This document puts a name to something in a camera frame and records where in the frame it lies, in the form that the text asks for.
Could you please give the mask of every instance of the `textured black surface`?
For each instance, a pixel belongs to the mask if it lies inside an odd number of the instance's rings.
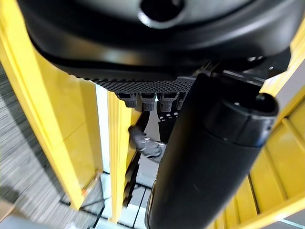
[[[195,78],[178,77],[174,81],[108,81],[93,80],[93,82],[106,88],[108,91],[117,93],[170,93],[188,92]]]

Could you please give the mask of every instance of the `circular hole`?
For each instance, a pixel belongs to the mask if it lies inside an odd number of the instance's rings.
[[[184,0],[142,0],[139,20],[152,28],[165,29],[176,25],[182,17]]]

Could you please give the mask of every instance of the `black cylindrical handle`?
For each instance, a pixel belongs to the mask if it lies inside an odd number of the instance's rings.
[[[238,92],[217,85],[198,77],[183,104],[159,166],[150,229],[207,227],[249,173],[270,132],[278,112],[274,98],[264,95],[263,101],[249,90],[239,99]]]

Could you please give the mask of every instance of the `gray carpet floor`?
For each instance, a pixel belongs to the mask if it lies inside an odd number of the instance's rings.
[[[30,220],[63,229],[75,222],[92,227],[97,217],[59,203],[64,192],[0,66],[0,198],[14,203]],[[86,203],[102,198],[98,182]],[[103,203],[86,207],[99,214]]]

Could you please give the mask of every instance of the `yellow beam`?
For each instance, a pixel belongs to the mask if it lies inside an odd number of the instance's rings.
[[[15,0],[0,0],[0,60],[71,206],[79,209],[83,189],[102,170],[95,85],[34,50]]]

